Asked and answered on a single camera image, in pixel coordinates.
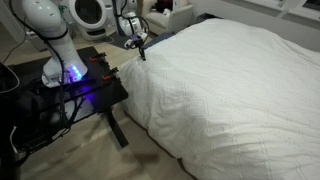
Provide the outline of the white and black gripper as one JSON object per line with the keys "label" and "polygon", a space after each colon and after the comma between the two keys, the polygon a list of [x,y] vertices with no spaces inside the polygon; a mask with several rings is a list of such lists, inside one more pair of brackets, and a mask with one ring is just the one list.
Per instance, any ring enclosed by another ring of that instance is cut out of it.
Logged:
{"label": "white and black gripper", "polygon": [[139,48],[139,53],[143,61],[146,61],[144,49],[141,47],[144,45],[144,42],[147,39],[147,37],[148,34],[145,32],[138,32],[137,34],[132,34],[130,38],[125,42],[124,47],[128,49]]}

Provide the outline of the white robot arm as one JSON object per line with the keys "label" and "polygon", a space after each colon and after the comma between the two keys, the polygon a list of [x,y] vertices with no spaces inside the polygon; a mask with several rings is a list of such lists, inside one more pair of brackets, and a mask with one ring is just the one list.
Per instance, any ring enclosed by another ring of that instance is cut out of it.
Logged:
{"label": "white robot arm", "polygon": [[[129,48],[141,48],[148,37],[142,28],[140,17],[133,11],[123,14],[127,0],[111,0],[117,33],[129,36]],[[49,88],[79,82],[88,68],[78,55],[69,29],[52,0],[22,0],[22,8],[30,25],[26,25],[44,41],[51,58],[43,66],[42,82]]]}

